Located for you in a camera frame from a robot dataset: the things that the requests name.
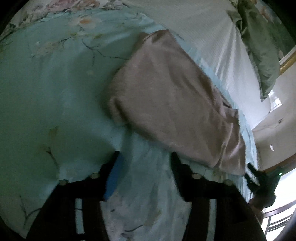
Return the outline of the teal floral bed sheet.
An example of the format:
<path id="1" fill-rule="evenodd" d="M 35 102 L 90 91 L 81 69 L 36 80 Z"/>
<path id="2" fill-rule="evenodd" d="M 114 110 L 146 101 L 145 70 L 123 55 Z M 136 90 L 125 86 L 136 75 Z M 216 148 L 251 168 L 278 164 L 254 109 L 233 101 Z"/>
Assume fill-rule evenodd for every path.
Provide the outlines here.
<path id="1" fill-rule="evenodd" d="M 1 218 L 25 237 L 61 179 L 81 180 L 114 151 L 119 186 L 102 205 L 111 240 L 180 240 L 190 205 L 177 193 L 169 152 L 108 115 L 105 92 L 141 33 L 167 29 L 142 10 L 48 14 L 1 41 Z M 197 50 L 170 30 L 234 108 Z M 239 109 L 246 160 L 254 137 Z"/>

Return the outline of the gold picture frame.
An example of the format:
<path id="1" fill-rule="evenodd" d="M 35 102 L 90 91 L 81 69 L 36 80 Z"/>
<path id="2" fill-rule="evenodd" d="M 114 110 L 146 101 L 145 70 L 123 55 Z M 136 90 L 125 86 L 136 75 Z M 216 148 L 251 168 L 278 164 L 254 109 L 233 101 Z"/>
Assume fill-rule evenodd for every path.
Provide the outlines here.
<path id="1" fill-rule="evenodd" d="M 281 60 L 280 60 L 280 75 L 286 72 L 296 60 L 296 46 L 294 46 Z"/>

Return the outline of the mauve knit sweater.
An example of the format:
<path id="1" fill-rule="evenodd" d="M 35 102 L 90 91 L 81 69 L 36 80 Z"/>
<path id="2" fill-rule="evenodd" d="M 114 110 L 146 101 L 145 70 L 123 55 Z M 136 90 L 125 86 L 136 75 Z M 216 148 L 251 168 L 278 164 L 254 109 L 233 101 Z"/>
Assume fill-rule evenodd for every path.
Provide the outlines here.
<path id="1" fill-rule="evenodd" d="M 168 30 L 143 33 L 109 85 L 112 118 L 209 168 L 242 176 L 239 112 Z"/>

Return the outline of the white striped pillow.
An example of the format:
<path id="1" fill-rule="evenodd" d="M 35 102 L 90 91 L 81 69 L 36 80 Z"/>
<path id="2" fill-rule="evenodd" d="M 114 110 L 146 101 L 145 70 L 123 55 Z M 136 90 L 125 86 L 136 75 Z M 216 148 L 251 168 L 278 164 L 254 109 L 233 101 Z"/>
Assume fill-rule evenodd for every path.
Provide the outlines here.
<path id="1" fill-rule="evenodd" d="M 255 128 L 270 111 L 260 100 L 259 83 L 246 47 L 228 11 L 230 1 L 125 1 L 179 35 L 195 48 L 202 62 Z"/>

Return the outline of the white floral cloth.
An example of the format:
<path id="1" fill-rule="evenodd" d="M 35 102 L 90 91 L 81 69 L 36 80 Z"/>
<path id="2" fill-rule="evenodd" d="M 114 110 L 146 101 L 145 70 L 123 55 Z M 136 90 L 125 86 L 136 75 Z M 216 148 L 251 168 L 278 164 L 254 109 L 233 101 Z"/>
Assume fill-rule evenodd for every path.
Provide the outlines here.
<path id="1" fill-rule="evenodd" d="M 122 1 L 28 1 L 9 21 L 10 24 L 19 27 L 44 18 L 49 13 L 63 11 L 79 11 L 86 9 L 121 10 Z"/>

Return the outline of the green ruffled pillow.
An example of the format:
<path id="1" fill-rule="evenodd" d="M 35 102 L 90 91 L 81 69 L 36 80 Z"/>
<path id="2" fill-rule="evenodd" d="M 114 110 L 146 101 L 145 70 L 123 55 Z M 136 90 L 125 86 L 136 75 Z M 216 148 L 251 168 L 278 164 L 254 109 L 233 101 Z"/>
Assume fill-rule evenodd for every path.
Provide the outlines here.
<path id="1" fill-rule="evenodd" d="M 295 47 L 294 1 L 231 1 L 238 28 L 265 100 L 280 76 L 280 61 Z"/>

